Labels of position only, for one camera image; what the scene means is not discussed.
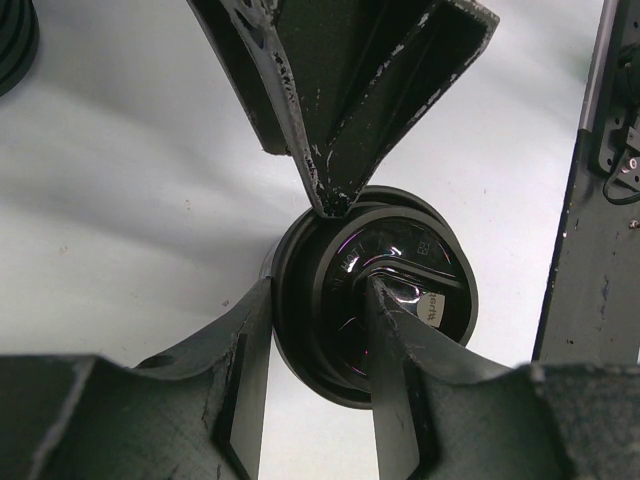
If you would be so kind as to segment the black cup lid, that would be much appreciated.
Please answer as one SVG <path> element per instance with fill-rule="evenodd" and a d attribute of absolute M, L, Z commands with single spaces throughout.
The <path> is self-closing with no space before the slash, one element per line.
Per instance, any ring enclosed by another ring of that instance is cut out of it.
<path fill-rule="evenodd" d="M 283 360 L 347 408 L 371 406 L 387 316 L 410 316 L 462 346 L 477 323 L 477 281 L 460 240 L 432 205 L 398 188 L 365 188 L 342 218 L 303 213 L 277 244 L 270 276 Z"/>

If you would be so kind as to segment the translucent grey coffee cup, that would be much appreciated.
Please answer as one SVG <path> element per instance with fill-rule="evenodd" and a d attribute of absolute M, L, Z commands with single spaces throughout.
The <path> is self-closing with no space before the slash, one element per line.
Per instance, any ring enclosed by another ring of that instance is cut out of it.
<path fill-rule="evenodd" d="M 260 278 L 267 278 L 272 275 L 273 262 L 274 262 L 274 257 L 275 257 L 277 248 L 278 248 L 278 244 L 274 243 L 269 249 L 263 262 L 261 263 L 260 270 L 259 270 Z"/>

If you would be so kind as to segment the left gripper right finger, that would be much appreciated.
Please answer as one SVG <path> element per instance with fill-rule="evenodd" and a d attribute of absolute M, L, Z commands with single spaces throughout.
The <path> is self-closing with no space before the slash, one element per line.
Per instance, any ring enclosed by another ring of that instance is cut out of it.
<path fill-rule="evenodd" d="M 383 479 L 635 479 L 639 370 L 508 368 L 387 316 L 371 406 Z"/>

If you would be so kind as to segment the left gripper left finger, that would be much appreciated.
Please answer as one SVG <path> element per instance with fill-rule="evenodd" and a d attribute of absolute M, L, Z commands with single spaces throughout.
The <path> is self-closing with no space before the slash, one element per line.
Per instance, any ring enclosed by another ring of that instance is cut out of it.
<path fill-rule="evenodd" d="M 98 355 L 1 359 L 5 479 L 254 479 L 271 283 L 127 368 Z"/>

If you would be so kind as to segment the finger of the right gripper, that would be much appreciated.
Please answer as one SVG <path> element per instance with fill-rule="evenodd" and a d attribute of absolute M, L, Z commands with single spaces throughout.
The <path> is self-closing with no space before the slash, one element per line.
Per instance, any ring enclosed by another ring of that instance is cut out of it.
<path fill-rule="evenodd" d="M 249 49 L 220 1 L 188 1 L 263 148 L 290 155 L 287 142 Z"/>
<path fill-rule="evenodd" d="M 385 156 L 487 48 L 477 1 L 224 1 L 313 209 L 344 216 Z"/>

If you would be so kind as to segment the black ribbed coffee cup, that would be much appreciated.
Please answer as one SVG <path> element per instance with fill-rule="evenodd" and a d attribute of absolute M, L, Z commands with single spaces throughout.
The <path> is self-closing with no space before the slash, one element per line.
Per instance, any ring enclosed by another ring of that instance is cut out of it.
<path fill-rule="evenodd" d="M 31 0 L 1 1 L 1 84 L 6 95 L 30 70 L 39 47 L 40 30 Z"/>

